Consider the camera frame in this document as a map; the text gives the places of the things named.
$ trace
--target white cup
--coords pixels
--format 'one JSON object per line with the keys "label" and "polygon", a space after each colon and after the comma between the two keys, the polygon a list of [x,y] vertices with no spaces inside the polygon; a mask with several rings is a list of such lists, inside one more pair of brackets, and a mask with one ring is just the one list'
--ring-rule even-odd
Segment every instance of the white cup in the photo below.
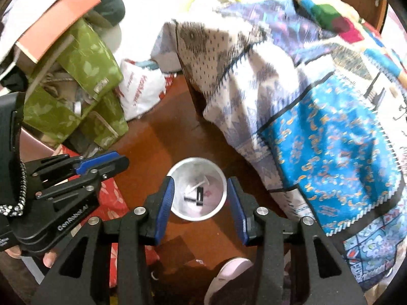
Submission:
{"label": "white cup", "polygon": [[[171,211],[188,221],[202,221],[213,217],[226,201],[226,178],[222,170],[208,159],[190,157],[176,163],[167,174],[174,179],[175,193]],[[185,200],[185,191],[191,189],[205,177],[203,205]]]}

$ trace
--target human hand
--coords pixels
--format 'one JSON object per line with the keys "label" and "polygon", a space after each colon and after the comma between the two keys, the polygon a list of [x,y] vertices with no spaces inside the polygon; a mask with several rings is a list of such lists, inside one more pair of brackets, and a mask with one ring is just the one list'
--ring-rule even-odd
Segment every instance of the human hand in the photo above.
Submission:
{"label": "human hand", "polygon": [[[15,246],[7,249],[6,253],[12,258],[20,259],[21,249],[18,245],[15,245]],[[44,263],[44,265],[46,267],[51,268],[52,265],[54,264],[55,260],[56,260],[56,252],[54,250],[51,250],[50,252],[47,252],[46,254],[44,254],[44,258],[42,259],[42,262]]]}

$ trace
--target cup rim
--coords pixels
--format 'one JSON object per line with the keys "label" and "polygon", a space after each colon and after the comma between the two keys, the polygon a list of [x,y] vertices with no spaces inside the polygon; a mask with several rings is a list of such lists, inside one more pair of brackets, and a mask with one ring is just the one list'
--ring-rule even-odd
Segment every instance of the cup rim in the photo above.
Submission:
{"label": "cup rim", "polygon": [[171,169],[169,170],[169,172],[167,173],[167,176],[172,176],[172,174],[174,173],[174,171],[176,169],[178,169],[178,167],[180,167],[181,165],[184,165],[185,163],[189,163],[190,161],[204,161],[205,163],[208,163],[209,165],[212,165],[212,167],[219,173],[219,175],[222,178],[222,183],[223,183],[223,194],[222,194],[222,198],[221,201],[219,202],[218,206],[215,207],[215,209],[202,216],[202,217],[188,217],[182,213],[180,213],[179,211],[177,211],[176,209],[174,209],[174,207],[171,205],[171,212],[174,213],[177,217],[187,220],[187,221],[203,221],[203,220],[207,220],[209,218],[212,218],[215,214],[217,214],[222,207],[224,206],[225,202],[226,202],[226,197],[227,197],[227,182],[226,182],[226,177],[225,174],[223,174],[222,170],[220,169],[220,167],[218,165],[216,165],[214,162],[210,161],[209,159],[206,158],[202,158],[202,157],[188,157],[185,158],[181,161],[179,161],[178,163],[176,163],[173,167],[171,167]]}

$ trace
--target metal bolt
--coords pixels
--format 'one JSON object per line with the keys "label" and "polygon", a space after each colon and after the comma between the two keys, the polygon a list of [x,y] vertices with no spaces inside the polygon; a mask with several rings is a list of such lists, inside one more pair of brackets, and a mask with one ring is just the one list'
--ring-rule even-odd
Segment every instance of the metal bolt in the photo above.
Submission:
{"label": "metal bolt", "polygon": [[136,207],[134,209],[134,214],[140,216],[142,214],[146,213],[146,209],[144,207]]}
{"label": "metal bolt", "polygon": [[98,217],[90,217],[88,220],[89,225],[96,225],[99,223],[99,218]]}
{"label": "metal bolt", "polygon": [[311,218],[311,217],[306,216],[306,217],[303,217],[302,222],[305,223],[308,226],[311,226],[311,225],[314,224],[314,219]]}
{"label": "metal bolt", "polygon": [[266,207],[258,207],[256,212],[261,216],[265,216],[269,213],[269,210]]}

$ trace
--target beige dotted fabric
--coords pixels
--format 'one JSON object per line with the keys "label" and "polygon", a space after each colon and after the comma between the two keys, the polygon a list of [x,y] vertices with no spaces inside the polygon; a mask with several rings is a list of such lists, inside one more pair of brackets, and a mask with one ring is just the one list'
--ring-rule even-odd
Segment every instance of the beige dotted fabric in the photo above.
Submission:
{"label": "beige dotted fabric", "polygon": [[207,101],[225,70],[252,44],[266,39],[261,28],[243,19],[222,17],[215,12],[185,14],[170,27],[184,75]]}

